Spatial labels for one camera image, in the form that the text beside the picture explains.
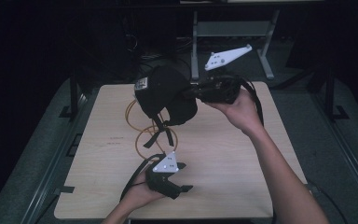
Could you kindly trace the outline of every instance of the table top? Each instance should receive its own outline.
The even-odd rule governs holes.
[[[254,84],[267,131],[306,183],[267,85]],[[61,194],[56,218],[105,218],[117,205],[121,191],[143,161],[135,150],[139,132],[125,120],[126,108],[133,99],[133,85],[101,87],[64,184],[75,189]],[[130,218],[271,217],[269,191],[251,141],[221,112],[200,101],[198,107],[193,119],[172,127],[178,137],[176,159],[187,167],[170,180],[194,188],[175,200],[164,198],[138,209]],[[163,117],[169,119],[165,110]],[[151,125],[137,104],[129,121],[141,129]],[[149,134],[139,138],[140,152],[146,157],[160,153],[156,144],[150,149],[142,147],[149,138]],[[166,134],[162,133],[158,142],[167,153],[172,151]]]

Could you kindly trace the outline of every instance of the wrist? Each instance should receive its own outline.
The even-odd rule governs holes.
[[[250,139],[255,139],[264,135],[267,131],[262,124],[254,124],[249,125],[249,127],[245,127],[241,129],[241,131],[246,134]]]
[[[109,216],[103,221],[103,224],[122,224],[133,210],[124,202],[120,202]]]

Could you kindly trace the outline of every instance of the velcro strap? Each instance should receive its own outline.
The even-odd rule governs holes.
[[[170,144],[171,147],[173,147],[173,139],[172,139],[172,133],[171,133],[170,129],[164,127],[164,124],[161,122],[161,120],[159,119],[158,115],[153,116],[152,120],[156,122],[156,125],[158,127],[158,131],[156,133],[154,133],[153,136],[150,138],[150,140],[147,141],[144,144],[144,147],[147,147],[147,148],[152,147],[153,144],[157,141],[157,138],[158,138],[159,134],[162,133],[162,132],[167,133],[168,143]]]
[[[163,156],[164,156],[163,154],[153,155],[153,156],[147,158],[146,160],[144,160],[141,163],[141,165],[139,165],[139,167],[136,169],[136,171],[133,173],[132,177],[130,178],[129,182],[127,183],[126,187],[121,192],[120,200],[122,200],[124,198],[127,191],[129,191],[129,189],[132,187],[132,183],[135,180],[136,176],[138,176],[142,172],[142,170],[146,167],[147,163],[150,162],[155,157],[159,157],[161,159]]]
[[[261,107],[261,103],[260,103],[260,99],[258,99],[257,93],[255,91],[255,86],[253,85],[253,83],[251,81],[248,81],[244,78],[241,79],[241,84],[242,86],[251,93],[252,99],[255,102],[255,108],[257,110],[257,115],[260,118],[261,123],[264,125],[264,117],[263,117],[263,108]]]

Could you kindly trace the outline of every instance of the right hand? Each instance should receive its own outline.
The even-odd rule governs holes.
[[[206,103],[206,105],[223,112],[228,121],[241,129],[246,135],[250,135],[255,130],[263,128],[255,109],[255,102],[247,90],[241,89],[240,94],[232,105],[220,103]]]

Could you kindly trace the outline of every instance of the white bracket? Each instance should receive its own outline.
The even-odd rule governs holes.
[[[231,49],[219,53],[211,53],[209,61],[205,64],[205,70],[209,71],[224,66],[238,59],[240,56],[252,50],[250,45],[240,49]]]
[[[176,156],[174,151],[168,154],[153,168],[154,173],[177,173],[178,171],[179,168],[176,163]]]

